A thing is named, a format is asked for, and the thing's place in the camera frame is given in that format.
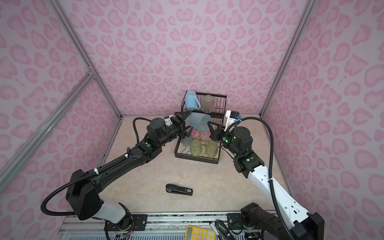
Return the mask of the black stapler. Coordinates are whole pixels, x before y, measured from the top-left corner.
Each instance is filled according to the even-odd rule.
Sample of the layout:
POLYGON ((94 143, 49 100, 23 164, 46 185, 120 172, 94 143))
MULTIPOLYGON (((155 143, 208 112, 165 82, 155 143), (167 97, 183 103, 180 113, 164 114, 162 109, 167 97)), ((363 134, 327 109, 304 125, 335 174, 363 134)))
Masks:
POLYGON ((193 189, 177 186, 174 184, 167 184, 166 192, 171 194, 186 195, 186 196, 193 195, 193 189))

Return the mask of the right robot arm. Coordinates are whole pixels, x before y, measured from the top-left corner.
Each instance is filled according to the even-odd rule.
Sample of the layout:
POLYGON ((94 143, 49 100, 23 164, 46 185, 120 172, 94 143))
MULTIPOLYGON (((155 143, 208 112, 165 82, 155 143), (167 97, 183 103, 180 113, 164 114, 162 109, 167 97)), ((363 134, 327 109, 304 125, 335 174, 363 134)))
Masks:
POLYGON ((325 221, 319 213, 311 214, 301 206, 274 178, 272 169, 267 167, 253 151, 251 132, 245 127, 233 124, 225 128, 208 122, 210 138, 219 141, 234 155, 234 166, 264 194, 272 203, 276 214, 263 210, 251 203, 241 209, 244 220, 260 228, 278 240, 322 240, 325 221))

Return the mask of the teal textured cup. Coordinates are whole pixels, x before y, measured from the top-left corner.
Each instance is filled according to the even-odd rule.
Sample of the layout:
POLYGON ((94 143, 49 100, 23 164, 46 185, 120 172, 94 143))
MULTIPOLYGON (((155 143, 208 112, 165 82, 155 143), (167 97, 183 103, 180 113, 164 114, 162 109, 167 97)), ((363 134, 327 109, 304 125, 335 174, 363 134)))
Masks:
POLYGON ((181 144, 184 146, 184 147, 190 147, 191 144, 192 144, 192 141, 193 141, 193 136, 190 135, 189 137, 185 137, 181 140, 181 144))
POLYGON ((185 123, 198 131, 207 132, 209 131, 208 121, 211 120, 212 117, 208 114, 192 112, 185 123))

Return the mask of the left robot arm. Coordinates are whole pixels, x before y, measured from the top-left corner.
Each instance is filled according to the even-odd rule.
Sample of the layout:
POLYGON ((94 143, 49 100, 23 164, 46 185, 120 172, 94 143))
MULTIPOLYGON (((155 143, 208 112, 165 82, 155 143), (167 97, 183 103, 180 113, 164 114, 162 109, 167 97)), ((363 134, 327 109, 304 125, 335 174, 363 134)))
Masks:
POLYGON ((132 215, 122 204, 114 205, 99 196, 108 185, 129 171, 149 163, 161 152, 162 147, 178 137, 188 134, 186 119, 191 112, 176 112, 165 119, 150 120, 147 133, 133 148, 119 158, 94 170, 78 170, 72 174, 73 185, 68 187, 66 199, 79 220, 95 218, 128 227, 132 215))

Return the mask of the green cup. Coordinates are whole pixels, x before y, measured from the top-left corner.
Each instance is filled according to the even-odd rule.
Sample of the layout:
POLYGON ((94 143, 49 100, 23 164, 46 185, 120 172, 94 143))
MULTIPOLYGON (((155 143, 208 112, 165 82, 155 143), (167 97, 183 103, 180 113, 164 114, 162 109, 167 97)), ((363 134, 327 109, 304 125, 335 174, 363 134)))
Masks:
POLYGON ((190 152, 191 152, 191 155, 194 157, 198 157, 202 154, 203 147, 202 147, 202 143, 200 140, 198 140, 198 139, 192 140, 191 145, 190 145, 190 152))
POLYGON ((204 97, 202 99, 201 110, 206 114, 210 114, 214 111, 214 98, 213 98, 213 96, 204 95, 204 97))
POLYGON ((209 141, 206 144, 205 155, 208 158, 215 158, 215 156, 217 155, 217 152, 218 152, 218 144, 217 144, 217 142, 209 141))

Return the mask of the black tool front rail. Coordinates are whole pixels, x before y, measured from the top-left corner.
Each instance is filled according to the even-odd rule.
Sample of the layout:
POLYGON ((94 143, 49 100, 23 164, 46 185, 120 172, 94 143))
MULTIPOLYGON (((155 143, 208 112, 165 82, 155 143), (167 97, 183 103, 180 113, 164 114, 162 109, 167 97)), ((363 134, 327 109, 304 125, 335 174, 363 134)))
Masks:
POLYGON ((222 220, 216 220, 215 226, 222 240, 235 240, 229 228, 225 225, 225 223, 222 220))

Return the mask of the opaque pink plastic cup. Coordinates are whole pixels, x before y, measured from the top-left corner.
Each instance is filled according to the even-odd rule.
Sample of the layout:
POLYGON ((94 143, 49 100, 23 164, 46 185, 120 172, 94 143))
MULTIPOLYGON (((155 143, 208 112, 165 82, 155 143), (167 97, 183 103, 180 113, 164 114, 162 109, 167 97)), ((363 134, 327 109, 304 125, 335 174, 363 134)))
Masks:
POLYGON ((197 138, 199 135, 200 135, 200 132, 198 130, 196 130, 196 129, 192 130, 191 136, 193 138, 197 138))

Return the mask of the clear pink plastic cup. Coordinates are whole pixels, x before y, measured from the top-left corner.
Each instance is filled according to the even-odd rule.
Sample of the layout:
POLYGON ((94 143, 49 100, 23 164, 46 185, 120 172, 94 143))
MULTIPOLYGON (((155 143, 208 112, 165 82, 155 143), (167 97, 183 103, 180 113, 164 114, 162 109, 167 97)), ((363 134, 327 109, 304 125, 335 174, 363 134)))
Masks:
POLYGON ((200 141, 203 141, 203 142, 209 142, 211 141, 211 138, 210 138, 210 131, 207 131, 207 132, 202 132, 202 131, 198 131, 199 132, 199 140, 200 141))

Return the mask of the yellow calculator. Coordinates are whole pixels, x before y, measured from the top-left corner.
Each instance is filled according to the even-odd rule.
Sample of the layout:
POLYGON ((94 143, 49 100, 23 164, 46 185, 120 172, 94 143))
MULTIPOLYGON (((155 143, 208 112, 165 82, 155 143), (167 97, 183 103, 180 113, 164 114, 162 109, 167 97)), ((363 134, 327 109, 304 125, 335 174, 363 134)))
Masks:
POLYGON ((184 240, 216 240, 216 233, 195 226, 187 226, 184 240))

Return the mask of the white mug blue handle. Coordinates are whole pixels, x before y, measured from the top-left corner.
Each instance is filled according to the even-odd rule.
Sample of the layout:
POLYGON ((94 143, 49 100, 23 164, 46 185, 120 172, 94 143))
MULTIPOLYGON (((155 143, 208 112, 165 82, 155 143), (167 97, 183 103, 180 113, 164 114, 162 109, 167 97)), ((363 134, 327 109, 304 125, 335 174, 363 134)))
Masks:
POLYGON ((201 103, 198 100, 197 93, 194 91, 187 91, 185 96, 185 107, 188 111, 200 110, 201 103))

